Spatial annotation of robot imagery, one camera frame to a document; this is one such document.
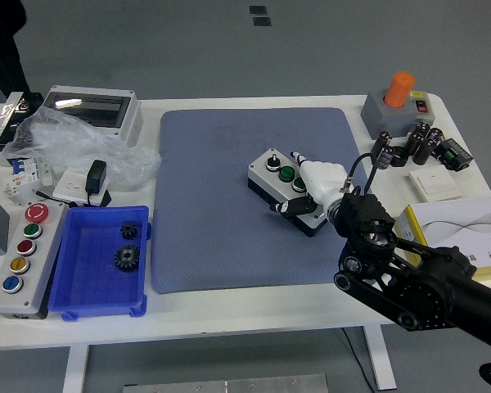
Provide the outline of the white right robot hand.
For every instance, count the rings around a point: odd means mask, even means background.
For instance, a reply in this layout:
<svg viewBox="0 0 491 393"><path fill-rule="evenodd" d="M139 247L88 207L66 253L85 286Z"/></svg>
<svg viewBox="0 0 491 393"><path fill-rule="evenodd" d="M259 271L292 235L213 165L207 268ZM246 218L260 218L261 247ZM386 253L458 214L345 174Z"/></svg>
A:
<svg viewBox="0 0 491 393"><path fill-rule="evenodd" d="M301 196L269 206L286 217L313 213L322 206L328 214L334 212L344 196L342 189L348 175L340 164L308 160L304 155L293 151L291 156L300 167L300 177L304 181L308 196Z"/></svg>

